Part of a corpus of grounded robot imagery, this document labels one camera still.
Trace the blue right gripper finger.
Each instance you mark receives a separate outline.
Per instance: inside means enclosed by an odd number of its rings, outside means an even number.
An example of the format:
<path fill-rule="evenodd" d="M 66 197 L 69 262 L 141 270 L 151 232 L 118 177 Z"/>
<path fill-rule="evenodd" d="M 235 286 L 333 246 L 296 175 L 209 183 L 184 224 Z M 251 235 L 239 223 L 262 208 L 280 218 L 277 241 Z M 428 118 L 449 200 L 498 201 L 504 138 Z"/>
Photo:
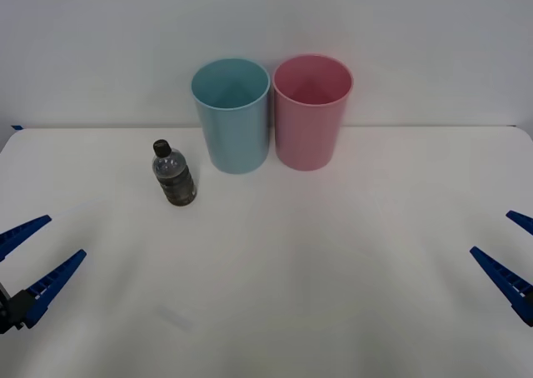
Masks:
<path fill-rule="evenodd" d="M 517 211 L 508 211 L 506 217 L 513 221 L 516 225 L 523 228 L 525 231 L 533 235 L 533 218 L 521 214 Z"/>
<path fill-rule="evenodd" d="M 532 327 L 532 284 L 473 246 L 470 254 L 510 302 L 513 311 Z"/>

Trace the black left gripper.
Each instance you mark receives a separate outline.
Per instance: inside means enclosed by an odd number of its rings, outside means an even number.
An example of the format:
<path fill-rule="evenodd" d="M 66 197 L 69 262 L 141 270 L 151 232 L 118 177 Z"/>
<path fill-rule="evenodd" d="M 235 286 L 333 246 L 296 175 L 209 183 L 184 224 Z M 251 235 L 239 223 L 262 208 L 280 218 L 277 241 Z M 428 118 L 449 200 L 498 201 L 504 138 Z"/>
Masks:
<path fill-rule="evenodd" d="M 14 249 L 51 221 L 52 218 L 49 215 L 44 215 L 2 233 L 0 235 L 0 261 L 3 261 Z M 1 333 L 5 334 L 13 327 L 18 330 L 23 326 L 28 329 L 33 328 L 82 264 L 86 255 L 84 250 L 77 251 L 60 266 L 13 297 L 0 284 Z"/>

